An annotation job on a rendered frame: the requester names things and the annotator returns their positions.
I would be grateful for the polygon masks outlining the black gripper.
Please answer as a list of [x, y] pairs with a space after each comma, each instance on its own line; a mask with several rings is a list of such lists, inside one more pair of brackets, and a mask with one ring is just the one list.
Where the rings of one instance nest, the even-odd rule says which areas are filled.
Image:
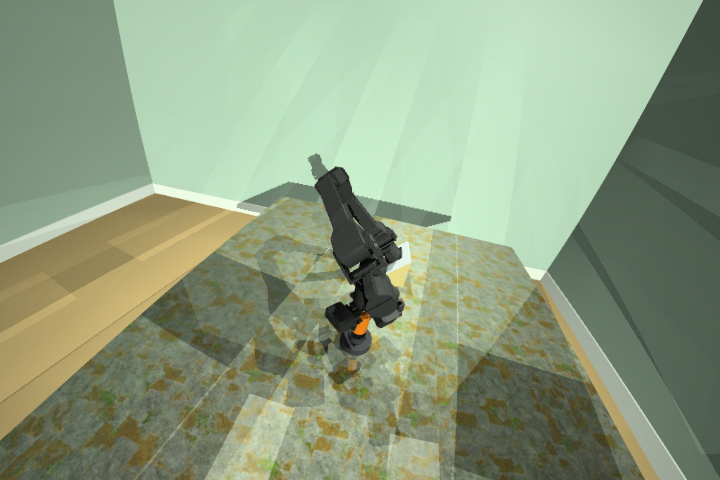
[[[343, 304], [341, 301], [326, 308], [325, 317], [331, 322], [339, 333], [343, 333], [351, 328], [355, 331], [357, 325], [362, 321], [360, 318], [361, 313], [364, 311], [364, 298], [362, 293], [361, 285], [356, 282], [353, 284], [355, 291], [350, 293], [350, 297], [353, 299], [347, 304]], [[400, 295], [400, 290], [392, 285], [395, 292], [396, 298]]]

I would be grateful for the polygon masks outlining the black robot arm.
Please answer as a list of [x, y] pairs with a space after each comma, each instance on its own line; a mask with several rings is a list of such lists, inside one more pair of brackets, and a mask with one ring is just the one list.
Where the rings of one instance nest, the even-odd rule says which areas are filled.
[[[403, 257], [396, 233], [375, 221], [352, 192], [343, 167], [333, 167], [314, 186], [333, 227], [333, 255], [350, 285], [362, 287], [364, 312], [382, 328], [402, 316], [405, 303], [397, 299], [386, 275], [388, 264]], [[354, 221], [361, 225], [361, 227]], [[386, 259], [385, 259], [385, 257]], [[349, 268], [360, 263], [350, 273]]]

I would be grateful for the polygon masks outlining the orange knob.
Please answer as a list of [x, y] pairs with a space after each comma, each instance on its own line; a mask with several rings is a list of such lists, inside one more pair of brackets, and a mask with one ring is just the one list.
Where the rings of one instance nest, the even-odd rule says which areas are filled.
[[367, 331], [368, 323], [370, 321], [370, 317], [367, 313], [364, 311], [361, 313], [360, 318], [363, 322], [359, 323], [355, 329], [355, 331], [352, 331], [353, 333], [357, 335], [363, 335]]

